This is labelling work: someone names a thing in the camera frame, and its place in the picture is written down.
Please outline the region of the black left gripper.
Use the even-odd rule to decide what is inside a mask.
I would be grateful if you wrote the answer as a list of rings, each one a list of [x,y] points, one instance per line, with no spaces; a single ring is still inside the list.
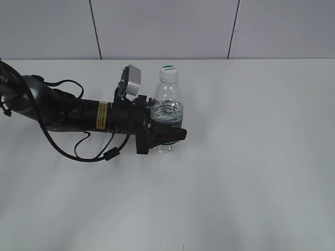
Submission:
[[[149,153],[149,124],[151,98],[139,95],[133,100],[116,96],[108,110],[108,128],[114,134],[126,137],[118,147],[121,151],[131,135],[136,138],[137,154]],[[156,128],[151,133],[151,145],[168,145],[186,139],[187,131],[183,128]]]

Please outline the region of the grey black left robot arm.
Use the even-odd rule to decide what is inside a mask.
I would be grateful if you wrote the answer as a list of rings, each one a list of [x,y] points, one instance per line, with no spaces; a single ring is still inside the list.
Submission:
[[[57,89],[61,82],[49,83],[38,75],[20,75],[1,62],[1,108],[39,122],[55,146],[50,132],[104,132],[124,134],[119,147],[104,153],[103,159],[117,156],[131,135],[136,138],[138,154],[166,143],[185,140],[187,131],[151,119],[152,99],[138,95],[141,71],[129,64],[121,75],[113,102],[83,99],[82,95]]]

